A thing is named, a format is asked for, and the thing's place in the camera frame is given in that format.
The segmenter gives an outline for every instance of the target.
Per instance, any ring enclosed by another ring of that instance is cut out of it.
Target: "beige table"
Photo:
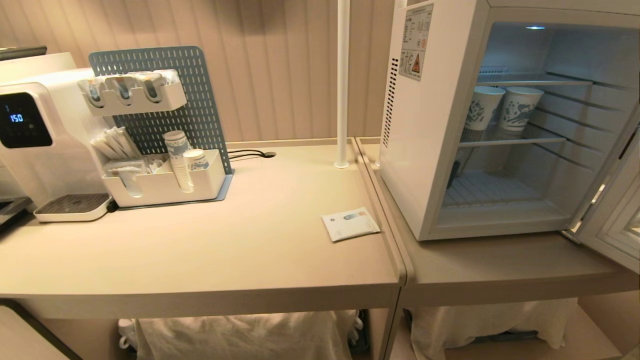
[[[0,298],[44,318],[146,318],[372,309],[386,346],[406,276],[353,142],[232,143],[275,151],[232,162],[226,200],[36,220],[0,238]],[[321,215],[365,206],[382,229],[332,243]]]
[[[402,308],[411,307],[562,299],[638,289],[637,274],[570,242],[560,233],[416,241],[375,165],[380,139],[356,140],[407,270],[407,283],[401,290],[397,313]],[[397,316],[398,323],[394,324],[390,343],[394,341],[396,329],[404,325],[399,323],[399,319]],[[582,319],[577,321],[593,324]],[[593,335],[593,340],[589,340],[591,335],[584,336],[576,341],[576,349],[580,349],[584,341],[606,340],[597,328],[584,334]],[[394,346],[389,347],[387,357],[391,356],[393,348],[394,359],[413,359],[407,357],[413,355],[410,349],[406,349],[410,341],[402,337],[400,332]],[[474,352],[458,353],[464,355],[460,358],[476,359],[471,357]],[[476,354],[486,356],[487,352]],[[493,358],[502,359],[493,354]],[[583,353],[563,353],[562,356],[586,360],[579,354]]]

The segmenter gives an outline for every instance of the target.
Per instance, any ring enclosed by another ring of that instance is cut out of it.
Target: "mini fridge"
[[[416,239],[562,231],[637,272],[639,34],[637,0],[396,9],[380,172]],[[499,107],[470,135],[479,85],[544,95],[524,130]]]

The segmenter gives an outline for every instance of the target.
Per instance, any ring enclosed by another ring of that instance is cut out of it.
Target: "stack of paper cups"
[[[183,154],[183,156],[187,159],[189,170],[200,170],[209,167],[209,161],[202,149],[188,150]]]
[[[184,153],[191,150],[191,144],[182,130],[169,131],[164,134],[164,143],[169,152],[169,160],[180,189],[184,192],[192,192],[189,168],[187,167]]]

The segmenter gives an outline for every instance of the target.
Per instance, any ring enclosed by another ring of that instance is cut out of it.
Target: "fridge shelf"
[[[566,78],[553,74],[480,74],[476,85],[482,86],[548,86],[593,85],[592,81]]]
[[[534,125],[528,125],[523,131],[509,131],[501,129],[496,124],[492,124],[484,131],[463,129],[458,147],[464,148],[563,141],[566,141],[566,138],[550,133]]]

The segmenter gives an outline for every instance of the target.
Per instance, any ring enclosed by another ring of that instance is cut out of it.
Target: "digital display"
[[[31,94],[0,95],[0,141],[10,149],[53,144]]]

